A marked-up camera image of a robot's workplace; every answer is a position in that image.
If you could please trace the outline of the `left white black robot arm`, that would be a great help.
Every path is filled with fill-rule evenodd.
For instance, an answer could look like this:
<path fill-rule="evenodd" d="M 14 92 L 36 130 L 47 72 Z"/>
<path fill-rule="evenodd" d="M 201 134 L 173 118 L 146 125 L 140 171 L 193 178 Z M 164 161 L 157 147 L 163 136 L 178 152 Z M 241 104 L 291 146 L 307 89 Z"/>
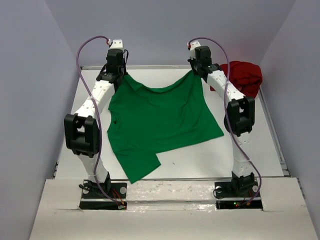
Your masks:
<path fill-rule="evenodd" d="M 84 77 L 80 77 L 88 98 L 73 114 L 67 114 L 63 121 L 66 147 L 80 159 L 87 172 L 87 183 L 81 188 L 101 198 L 108 198 L 112 188 L 110 174 L 101 160 L 101 112 L 122 84 L 127 73 L 128 55 L 123 47 L 110 48 L 106 64 L 100 70 L 93 88 L 89 88 Z"/>

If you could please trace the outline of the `green t shirt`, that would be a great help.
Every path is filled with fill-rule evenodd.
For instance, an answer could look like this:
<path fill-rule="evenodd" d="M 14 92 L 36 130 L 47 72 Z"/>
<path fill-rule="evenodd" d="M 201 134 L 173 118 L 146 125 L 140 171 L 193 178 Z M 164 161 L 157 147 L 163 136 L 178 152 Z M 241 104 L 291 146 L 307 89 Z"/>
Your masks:
<path fill-rule="evenodd" d="M 126 75 L 108 109 L 108 139 L 131 183 L 160 166 L 159 153 L 224 135 L 206 104 L 202 79 L 192 71 L 162 88 Z"/>

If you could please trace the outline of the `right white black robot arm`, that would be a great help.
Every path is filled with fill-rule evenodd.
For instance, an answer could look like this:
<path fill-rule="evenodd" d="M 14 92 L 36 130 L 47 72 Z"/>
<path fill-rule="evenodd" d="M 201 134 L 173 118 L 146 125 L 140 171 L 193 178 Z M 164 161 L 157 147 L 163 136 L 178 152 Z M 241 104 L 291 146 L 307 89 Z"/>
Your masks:
<path fill-rule="evenodd" d="M 188 62 L 192 71 L 201 77 L 223 100 L 224 127 L 232 140 L 233 167 L 230 181 L 215 183 L 213 191 L 218 200 L 224 198 L 252 198 L 259 188 L 255 170 L 246 151 L 249 149 L 250 133 L 255 124 L 255 99 L 241 93 L 211 58 L 208 46 L 198 41 L 188 44 Z"/>

